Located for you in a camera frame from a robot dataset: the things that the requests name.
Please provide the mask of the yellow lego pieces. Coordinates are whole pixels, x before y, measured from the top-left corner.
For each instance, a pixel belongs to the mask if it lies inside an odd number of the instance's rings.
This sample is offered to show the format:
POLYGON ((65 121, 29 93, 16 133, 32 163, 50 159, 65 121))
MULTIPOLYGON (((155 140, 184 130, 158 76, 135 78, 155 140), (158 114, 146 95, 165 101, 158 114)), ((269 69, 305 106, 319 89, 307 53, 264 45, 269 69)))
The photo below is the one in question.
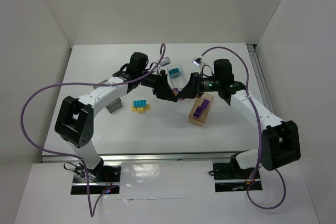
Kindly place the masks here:
POLYGON ((145 107, 139 107, 139 108, 136 108, 133 105, 131 106, 131 111, 132 112, 138 112, 138 113, 145 113, 146 111, 148 111, 150 109, 151 109, 150 104, 147 104, 145 107))

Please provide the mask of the clear plastic container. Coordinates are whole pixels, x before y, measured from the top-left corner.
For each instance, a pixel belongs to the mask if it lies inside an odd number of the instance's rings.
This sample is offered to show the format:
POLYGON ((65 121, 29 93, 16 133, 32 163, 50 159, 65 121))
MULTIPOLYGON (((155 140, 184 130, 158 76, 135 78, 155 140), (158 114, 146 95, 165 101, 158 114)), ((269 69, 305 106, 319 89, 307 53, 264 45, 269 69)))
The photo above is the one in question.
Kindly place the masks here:
POLYGON ((190 79, 190 72, 180 63, 171 63, 166 69, 170 87, 182 91, 190 79))

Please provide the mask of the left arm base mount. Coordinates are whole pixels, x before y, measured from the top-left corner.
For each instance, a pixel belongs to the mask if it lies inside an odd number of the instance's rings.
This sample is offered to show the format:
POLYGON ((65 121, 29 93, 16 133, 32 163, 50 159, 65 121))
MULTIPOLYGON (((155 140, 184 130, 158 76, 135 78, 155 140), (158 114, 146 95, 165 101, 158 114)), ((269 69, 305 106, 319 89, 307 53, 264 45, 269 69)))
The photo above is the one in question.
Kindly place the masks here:
MULTIPOLYGON (((87 194, 87 177, 83 165, 80 163, 65 162, 63 168, 72 172, 71 195, 86 195, 87 194)), ((106 190, 107 195, 119 194, 120 192, 120 176, 121 165, 108 165, 108 169, 102 175, 93 175, 89 172, 89 191, 90 194, 99 195, 106 190)))

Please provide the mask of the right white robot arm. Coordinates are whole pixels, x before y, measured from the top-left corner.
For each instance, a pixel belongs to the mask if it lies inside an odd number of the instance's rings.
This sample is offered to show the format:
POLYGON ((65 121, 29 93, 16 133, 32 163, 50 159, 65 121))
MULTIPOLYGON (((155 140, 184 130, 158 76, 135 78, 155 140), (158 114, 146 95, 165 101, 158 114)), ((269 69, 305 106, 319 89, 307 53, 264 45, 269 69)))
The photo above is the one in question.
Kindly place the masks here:
POLYGON ((232 64, 227 59, 214 61, 214 74, 206 77, 191 73, 179 99, 200 98, 205 92, 217 92, 228 105, 239 111, 258 130, 258 148, 235 156, 240 169, 263 167, 275 170, 301 157, 298 127, 271 113, 252 96, 246 85, 235 81, 232 64))

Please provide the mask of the purple lego brick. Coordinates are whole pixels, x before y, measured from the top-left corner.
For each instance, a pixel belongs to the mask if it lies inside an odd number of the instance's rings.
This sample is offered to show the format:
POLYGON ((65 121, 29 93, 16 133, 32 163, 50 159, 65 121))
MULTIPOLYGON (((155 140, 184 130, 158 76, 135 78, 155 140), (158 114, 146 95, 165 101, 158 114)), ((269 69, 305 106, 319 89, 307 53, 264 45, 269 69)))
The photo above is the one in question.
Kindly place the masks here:
POLYGON ((202 110, 205 110, 205 109, 207 109, 207 107, 209 106, 209 104, 210 104, 210 101, 207 100, 207 99, 204 99, 203 102, 202 102, 201 105, 200 105, 200 108, 201 108, 202 110))

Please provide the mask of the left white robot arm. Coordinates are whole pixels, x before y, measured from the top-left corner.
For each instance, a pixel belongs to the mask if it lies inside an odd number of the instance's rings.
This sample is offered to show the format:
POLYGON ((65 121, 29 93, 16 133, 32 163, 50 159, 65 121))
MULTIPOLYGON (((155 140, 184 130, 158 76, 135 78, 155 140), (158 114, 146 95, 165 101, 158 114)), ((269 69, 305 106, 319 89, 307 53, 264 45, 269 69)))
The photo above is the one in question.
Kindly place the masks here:
POLYGON ((103 84, 90 93, 78 98, 63 99, 55 124, 55 131, 68 142, 80 162, 94 175, 103 173, 103 160, 91 141, 94 132, 94 118, 111 102, 121 98, 138 85, 153 89, 158 99, 176 102, 177 97, 170 88, 164 71, 152 74, 145 70, 148 56, 135 52, 130 62, 103 84))

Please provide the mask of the aluminium rail right side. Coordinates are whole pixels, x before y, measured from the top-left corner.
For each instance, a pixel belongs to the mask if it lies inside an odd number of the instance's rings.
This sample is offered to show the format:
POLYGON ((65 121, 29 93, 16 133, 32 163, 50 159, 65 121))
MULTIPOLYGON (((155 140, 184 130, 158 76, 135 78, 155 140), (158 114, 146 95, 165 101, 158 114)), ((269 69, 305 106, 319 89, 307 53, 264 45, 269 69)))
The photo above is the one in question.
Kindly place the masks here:
MULTIPOLYGON (((256 48, 255 45, 246 45, 247 46, 247 51, 249 53, 250 61, 251 61, 251 66, 249 65, 248 67, 248 72, 249 72, 249 81, 248 81, 248 89, 249 93, 251 96, 252 101, 254 102, 258 114, 259 114, 259 119, 261 122, 261 125, 266 127, 266 122, 269 121, 274 121, 273 118, 276 117, 272 115, 274 113, 274 109, 270 100, 270 95, 268 92, 268 88, 266 85, 266 81, 263 75, 263 72, 261 70, 261 65, 259 62, 259 59, 257 57, 256 53, 256 48)), ((258 136, 258 124, 257 124, 257 118, 255 116, 255 111, 250 104, 250 102, 247 99, 247 103, 249 109, 248 109, 248 114, 249 116, 247 117, 248 120, 251 122, 251 124, 256 128, 257 130, 257 146, 255 149, 248 150, 246 156, 248 159, 251 161, 257 160, 257 152, 259 148, 259 136, 258 136)))

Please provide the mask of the aluminium rail front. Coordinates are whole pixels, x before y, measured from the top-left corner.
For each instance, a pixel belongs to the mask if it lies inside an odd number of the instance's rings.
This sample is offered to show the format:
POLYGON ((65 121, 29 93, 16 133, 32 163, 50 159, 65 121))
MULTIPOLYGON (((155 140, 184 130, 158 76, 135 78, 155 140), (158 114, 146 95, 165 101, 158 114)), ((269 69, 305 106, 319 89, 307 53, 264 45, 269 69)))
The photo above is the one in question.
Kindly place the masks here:
POLYGON ((182 161, 201 159, 226 159, 237 153, 233 152, 196 152, 196 153, 152 153, 152 154, 115 154, 101 155, 105 162, 126 161, 182 161))

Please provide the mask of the teal lego brick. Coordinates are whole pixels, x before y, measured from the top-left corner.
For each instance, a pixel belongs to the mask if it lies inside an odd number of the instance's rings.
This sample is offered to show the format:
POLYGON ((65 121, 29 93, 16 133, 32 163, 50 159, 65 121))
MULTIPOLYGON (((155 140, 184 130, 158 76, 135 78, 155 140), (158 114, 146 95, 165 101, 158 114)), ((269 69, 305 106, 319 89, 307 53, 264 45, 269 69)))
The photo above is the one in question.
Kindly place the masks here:
POLYGON ((133 107, 134 108, 145 108, 147 106, 146 100, 134 100, 133 107))
POLYGON ((169 75, 171 79, 178 78, 181 75, 179 68, 173 68, 169 70, 169 75))

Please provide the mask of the amber translucent container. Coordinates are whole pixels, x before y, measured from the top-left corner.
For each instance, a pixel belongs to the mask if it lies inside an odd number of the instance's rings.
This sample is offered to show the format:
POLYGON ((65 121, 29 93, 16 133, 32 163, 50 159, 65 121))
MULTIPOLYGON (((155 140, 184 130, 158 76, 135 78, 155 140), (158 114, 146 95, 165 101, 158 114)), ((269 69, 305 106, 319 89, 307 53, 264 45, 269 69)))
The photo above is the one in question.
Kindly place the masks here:
POLYGON ((188 121, 200 127, 204 126, 213 99, 214 96, 208 93, 204 93, 200 98, 196 98, 188 115, 188 121))

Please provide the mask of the purple rounded printed lego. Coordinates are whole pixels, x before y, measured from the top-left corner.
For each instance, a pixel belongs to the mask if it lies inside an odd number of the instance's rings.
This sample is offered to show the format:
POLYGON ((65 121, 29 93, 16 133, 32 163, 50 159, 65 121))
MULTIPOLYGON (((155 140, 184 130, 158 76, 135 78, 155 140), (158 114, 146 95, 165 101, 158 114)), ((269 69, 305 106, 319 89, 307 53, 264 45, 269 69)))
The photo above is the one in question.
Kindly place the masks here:
POLYGON ((177 99, 179 100, 179 101, 183 101, 184 100, 184 98, 179 98, 178 96, 178 94, 180 93, 180 90, 178 89, 178 88, 173 88, 173 93, 175 94, 175 96, 177 97, 177 99))

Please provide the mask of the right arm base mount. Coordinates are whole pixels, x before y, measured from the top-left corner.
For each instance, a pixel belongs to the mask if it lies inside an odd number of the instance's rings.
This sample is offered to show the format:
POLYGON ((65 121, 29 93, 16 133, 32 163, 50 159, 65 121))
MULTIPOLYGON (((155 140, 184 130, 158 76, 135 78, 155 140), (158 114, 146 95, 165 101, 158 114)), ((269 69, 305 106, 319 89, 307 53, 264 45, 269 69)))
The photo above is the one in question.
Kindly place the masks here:
POLYGON ((260 174, 257 173, 254 179, 249 179, 254 169, 240 169, 229 163, 214 163, 213 169, 208 172, 214 179, 215 192, 238 192, 250 190, 262 190, 260 174))

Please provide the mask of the purple curved lego piece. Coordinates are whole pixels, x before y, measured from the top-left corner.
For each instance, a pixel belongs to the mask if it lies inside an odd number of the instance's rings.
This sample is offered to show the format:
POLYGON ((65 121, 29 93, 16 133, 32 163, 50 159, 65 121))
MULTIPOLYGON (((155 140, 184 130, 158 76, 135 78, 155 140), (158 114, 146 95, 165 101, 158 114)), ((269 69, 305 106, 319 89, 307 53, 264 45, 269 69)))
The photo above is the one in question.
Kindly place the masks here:
POLYGON ((200 106, 198 106, 198 107, 195 109, 194 113, 193 113, 193 117, 195 117, 195 118, 200 118, 200 116, 202 115, 203 111, 204 111, 204 110, 202 110, 202 109, 200 108, 200 106))

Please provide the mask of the aluminium rail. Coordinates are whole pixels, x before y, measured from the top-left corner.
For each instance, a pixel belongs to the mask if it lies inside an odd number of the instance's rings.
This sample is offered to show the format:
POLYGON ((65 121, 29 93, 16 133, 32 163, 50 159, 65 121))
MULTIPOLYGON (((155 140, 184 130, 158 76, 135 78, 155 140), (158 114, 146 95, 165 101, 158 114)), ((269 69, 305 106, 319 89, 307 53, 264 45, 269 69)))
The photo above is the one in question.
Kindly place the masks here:
MULTIPOLYGON (((266 127, 266 122, 269 121, 274 121, 273 118, 276 117, 272 115, 274 113, 274 109, 270 100, 270 95, 268 92, 268 88, 266 85, 266 81, 263 75, 263 72, 261 70, 261 65, 259 62, 259 59, 257 57, 256 53, 256 48, 255 45, 246 45, 247 46, 247 51, 249 53, 250 61, 251 61, 251 66, 249 65, 248 67, 248 72, 249 72, 249 81, 248 81, 248 89, 249 93, 251 96, 252 101, 254 102, 258 114, 259 114, 259 119, 261 122, 261 125, 266 127)), ((257 146, 255 149, 248 150, 246 156, 248 159, 251 161, 257 160, 257 152, 259 148, 259 136, 258 136, 258 124, 257 124, 257 118, 255 116, 255 111, 250 104, 250 102, 247 99, 247 103, 249 109, 248 109, 248 114, 249 116, 247 117, 248 120, 251 122, 251 124, 256 128, 257 130, 257 146)))
POLYGON ((201 159, 226 159, 237 153, 233 152, 196 152, 196 153, 152 153, 152 154, 115 154, 101 155, 105 162, 126 161, 182 161, 201 159))

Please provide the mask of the grey translucent container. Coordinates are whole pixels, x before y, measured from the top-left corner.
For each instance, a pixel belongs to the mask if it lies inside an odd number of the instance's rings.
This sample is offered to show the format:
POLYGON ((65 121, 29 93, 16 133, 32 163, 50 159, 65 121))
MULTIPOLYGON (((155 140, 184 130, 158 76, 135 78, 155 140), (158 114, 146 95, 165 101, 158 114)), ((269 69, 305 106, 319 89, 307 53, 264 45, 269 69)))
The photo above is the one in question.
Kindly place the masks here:
MULTIPOLYGON (((107 83, 107 79, 99 82, 98 84, 105 84, 107 83)), ((113 113, 114 111, 118 110, 122 108, 122 101, 120 98, 117 98, 115 99, 114 101, 112 101, 111 103, 109 103, 107 106, 106 106, 106 109, 109 111, 109 113, 113 113)))

